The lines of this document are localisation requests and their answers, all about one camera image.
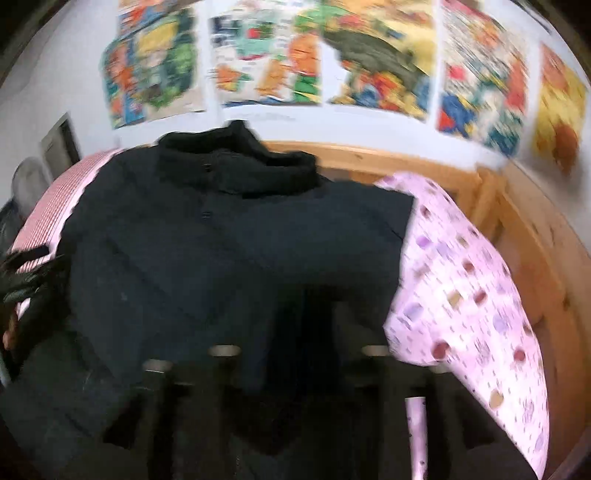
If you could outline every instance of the wall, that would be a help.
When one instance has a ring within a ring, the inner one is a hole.
[[[426,123],[392,112],[326,104],[322,107],[241,106],[221,109],[209,79],[204,82],[206,112],[112,130],[99,63],[105,47],[116,35],[117,3],[118,0],[72,0],[33,38],[0,88],[0,202],[10,195],[10,181],[18,163],[28,156],[41,156],[41,139],[66,112],[70,115],[81,155],[153,142],[168,131],[202,131],[232,118],[244,118],[265,140],[334,142],[380,148],[467,169],[477,164],[498,168],[506,163],[503,156],[475,142],[436,132],[438,92],[443,80],[441,47],[437,55],[436,85],[431,89],[431,115]],[[486,13],[528,39],[528,122],[518,162],[545,186],[583,243],[591,249],[591,219],[587,213],[587,206],[591,206],[591,124],[586,122],[584,126],[582,167],[576,176],[577,184],[574,187],[569,185],[568,193],[556,186],[562,184],[557,183],[552,175],[540,171],[528,153],[539,93],[539,41],[544,41],[561,55],[581,78],[585,78],[584,73],[552,28],[545,30],[509,0],[486,0],[483,3]],[[199,22],[196,30],[200,33],[199,61],[204,77],[209,75],[212,55],[207,37],[208,18],[217,13],[219,5],[218,0],[197,3]],[[439,15],[436,21],[441,40],[444,29]],[[336,57],[330,47],[323,48],[322,81],[324,86],[330,86],[339,81]],[[323,92],[326,101],[329,88],[324,88]],[[573,192],[576,192],[576,201],[573,201]]]

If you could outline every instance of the jacket collar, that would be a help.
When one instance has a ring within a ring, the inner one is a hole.
[[[294,194],[319,184],[315,156],[270,152],[242,120],[202,133],[167,134],[156,149],[158,174],[176,184],[254,195]]]

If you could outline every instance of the dark garment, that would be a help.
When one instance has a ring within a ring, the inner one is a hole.
[[[241,121],[168,134],[107,163],[66,222],[71,326],[125,381],[146,359],[207,361],[234,344],[247,389],[330,384],[301,370],[297,345],[330,348],[337,300],[385,342],[412,204],[327,182],[315,157],[271,153]]]

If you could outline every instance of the wooden bed frame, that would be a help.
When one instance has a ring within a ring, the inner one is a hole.
[[[568,457],[587,426],[586,345],[573,302],[535,224],[509,196],[507,176],[485,168],[458,170],[385,151],[310,142],[266,142],[270,150],[315,155],[324,175],[373,183],[396,171],[413,171],[444,188],[503,256],[537,335],[544,359],[550,412],[550,449],[544,477]]]

